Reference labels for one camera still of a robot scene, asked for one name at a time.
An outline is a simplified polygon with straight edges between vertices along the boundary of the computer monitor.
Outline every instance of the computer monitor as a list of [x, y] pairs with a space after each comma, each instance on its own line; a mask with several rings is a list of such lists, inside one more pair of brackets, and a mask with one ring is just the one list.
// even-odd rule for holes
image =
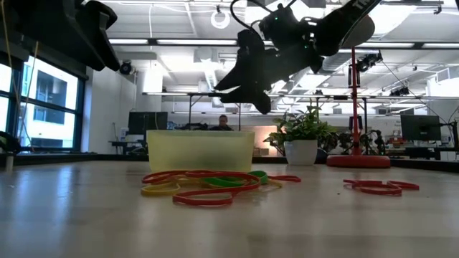
[[440, 118], [436, 115], [400, 115], [405, 140], [442, 140]]
[[167, 112], [130, 112], [129, 134], [145, 135], [147, 130], [167, 130]]
[[[357, 121], [358, 121], [358, 124], [359, 124], [359, 129], [360, 130], [364, 129], [363, 123], [361, 122], [361, 116], [360, 115], [357, 115]], [[351, 117], [349, 117], [349, 130], [353, 130], [353, 129], [354, 129], [354, 117], [351, 116]]]

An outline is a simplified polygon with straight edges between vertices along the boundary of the black robotic arm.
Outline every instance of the black robotic arm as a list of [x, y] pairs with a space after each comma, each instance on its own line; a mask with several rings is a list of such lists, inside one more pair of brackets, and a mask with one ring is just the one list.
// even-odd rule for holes
[[275, 48], [265, 49], [261, 36], [240, 21], [230, 9], [236, 21], [247, 29], [237, 35], [239, 50], [235, 67], [215, 87], [227, 90], [238, 87], [227, 94], [215, 93], [223, 103], [252, 103], [262, 114], [271, 111], [270, 98], [266, 91], [278, 80], [288, 81], [290, 75], [310, 67], [318, 72], [322, 67], [322, 56], [336, 54], [353, 28], [381, 0], [351, 0], [322, 19], [303, 18], [297, 21], [289, 3], [278, 5], [269, 11], [259, 24], [266, 40]]

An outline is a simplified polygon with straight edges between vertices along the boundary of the red base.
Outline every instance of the red base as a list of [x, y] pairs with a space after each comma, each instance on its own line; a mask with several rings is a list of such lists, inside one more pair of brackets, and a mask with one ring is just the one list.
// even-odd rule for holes
[[390, 168], [390, 159], [387, 156], [329, 156], [327, 166], [340, 168]]

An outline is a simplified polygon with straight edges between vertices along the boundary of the wooden table surface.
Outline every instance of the wooden table surface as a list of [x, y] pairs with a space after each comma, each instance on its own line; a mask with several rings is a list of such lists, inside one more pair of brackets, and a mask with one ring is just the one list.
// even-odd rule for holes
[[[459, 176], [401, 168], [254, 165], [300, 176], [218, 209], [140, 195], [146, 162], [0, 172], [0, 257], [459, 257]], [[402, 197], [345, 178], [418, 183]]]

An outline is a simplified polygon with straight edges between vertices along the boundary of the plastic bin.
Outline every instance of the plastic bin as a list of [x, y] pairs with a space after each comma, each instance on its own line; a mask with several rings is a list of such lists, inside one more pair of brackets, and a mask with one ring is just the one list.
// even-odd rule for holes
[[149, 130], [150, 169], [249, 172], [254, 140], [254, 132]]

